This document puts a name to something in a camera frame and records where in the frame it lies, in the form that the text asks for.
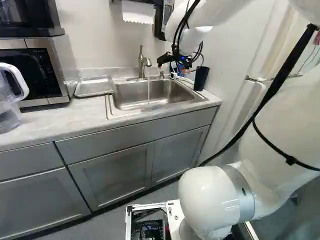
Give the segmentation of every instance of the white pitcher handle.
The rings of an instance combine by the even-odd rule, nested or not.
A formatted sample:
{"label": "white pitcher handle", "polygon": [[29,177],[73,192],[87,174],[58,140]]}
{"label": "white pitcher handle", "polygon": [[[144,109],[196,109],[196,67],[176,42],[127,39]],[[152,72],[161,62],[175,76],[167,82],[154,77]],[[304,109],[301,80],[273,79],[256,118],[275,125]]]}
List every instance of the white pitcher handle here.
{"label": "white pitcher handle", "polygon": [[6,70],[10,72],[13,75],[13,78],[15,79],[17,85],[19,86],[21,90],[21,95],[16,100],[21,101],[25,99],[29,94],[29,87],[26,84],[26,81],[22,76],[21,72],[19,71],[19,69],[11,64],[0,62],[0,70]]}

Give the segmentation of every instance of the cabinet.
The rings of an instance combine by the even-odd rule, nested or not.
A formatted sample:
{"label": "cabinet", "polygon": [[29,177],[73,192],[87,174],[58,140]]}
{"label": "cabinet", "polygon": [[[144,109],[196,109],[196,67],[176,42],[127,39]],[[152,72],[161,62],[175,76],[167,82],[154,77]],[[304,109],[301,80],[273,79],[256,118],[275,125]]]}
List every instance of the cabinet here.
{"label": "cabinet", "polygon": [[128,148],[69,166],[95,211],[150,186],[154,143]]}
{"label": "cabinet", "polygon": [[193,168],[208,130],[209,126],[205,126],[155,141],[152,185]]}
{"label": "cabinet", "polygon": [[90,214],[65,167],[0,182],[0,239]]}
{"label": "cabinet", "polygon": [[216,110],[216,107],[210,107],[56,141],[55,144],[65,163],[75,164],[210,125]]}
{"label": "cabinet", "polygon": [[63,167],[52,142],[0,152],[0,181]]}

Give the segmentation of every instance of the gray countertop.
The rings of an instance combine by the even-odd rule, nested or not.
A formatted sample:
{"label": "gray countertop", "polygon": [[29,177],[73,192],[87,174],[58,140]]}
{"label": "gray countertop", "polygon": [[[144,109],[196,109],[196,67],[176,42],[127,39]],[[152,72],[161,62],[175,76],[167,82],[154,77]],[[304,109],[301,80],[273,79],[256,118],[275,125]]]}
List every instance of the gray countertop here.
{"label": "gray countertop", "polygon": [[105,96],[75,98],[64,107],[49,106],[24,112],[20,126],[0,134],[0,152],[183,114],[222,103],[219,97],[205,90],[201,95],[208,101],[114,119],[107,119]]}

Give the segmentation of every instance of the paper towel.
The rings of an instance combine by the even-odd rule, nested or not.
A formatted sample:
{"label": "paper towel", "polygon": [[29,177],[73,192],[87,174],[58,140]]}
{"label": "paper towel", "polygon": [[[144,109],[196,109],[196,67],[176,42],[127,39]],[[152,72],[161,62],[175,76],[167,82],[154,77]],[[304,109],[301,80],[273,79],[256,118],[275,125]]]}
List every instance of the paper towel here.
{"label": "paper towel", "polygon": [[153,24],[155,8],[153,4],[122,0],[122,18],[126,22]]}

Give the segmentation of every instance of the kitchen sink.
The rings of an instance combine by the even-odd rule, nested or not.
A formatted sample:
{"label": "kitchen sink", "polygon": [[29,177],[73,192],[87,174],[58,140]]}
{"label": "kitchen sink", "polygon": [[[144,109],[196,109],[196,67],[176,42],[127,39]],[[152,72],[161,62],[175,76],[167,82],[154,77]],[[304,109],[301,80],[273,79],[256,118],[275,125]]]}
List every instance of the kitchen sink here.
{"label": "kitchen sink", "polygon": [[106,96],[108,119],[203,102],[207,99],[178,78],[115,80],[115,93]]}

